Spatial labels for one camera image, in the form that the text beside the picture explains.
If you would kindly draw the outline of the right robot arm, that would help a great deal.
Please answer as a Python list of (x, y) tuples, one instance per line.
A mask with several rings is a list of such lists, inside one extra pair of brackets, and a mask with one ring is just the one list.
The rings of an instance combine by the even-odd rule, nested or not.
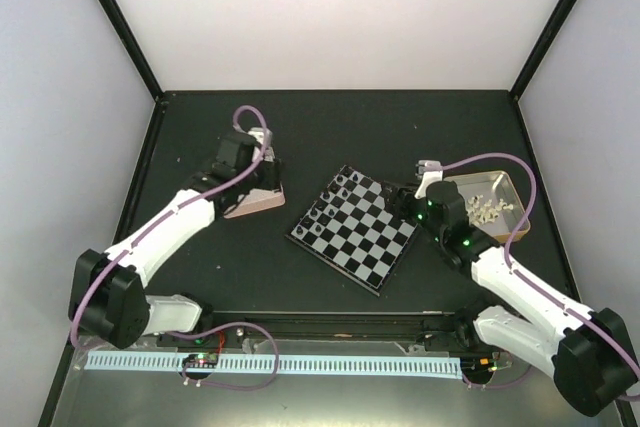
[(487, 344), (515, 355), (590, 417), (638, 383), (639, 363), (623, 319), (562, 295), (526, 269), (469, 221), (455, 183), (386, 183), (382, 195), (386, 210), (427, 232), (453, 270), (500, 298), (495, 306), (479, 301), (465, 308), (467, 317), (454, 326), (461, 347)]

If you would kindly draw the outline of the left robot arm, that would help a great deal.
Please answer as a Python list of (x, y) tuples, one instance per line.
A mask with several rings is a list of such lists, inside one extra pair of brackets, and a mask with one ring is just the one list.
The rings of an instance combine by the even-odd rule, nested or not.
[(68, 316), (71, 337), (81, 330), (125, 349), (140, 337), (176, 332), (193, 346), (214, 335), (205, 305), (187, 294), (149, 295), (160, 267), (213, 222), (284, 203), (280, 161), (268, 129), (233, 131), (215, 158), (173, 199), (129, 237), (104, 252), (85, 251), (76, 261)]

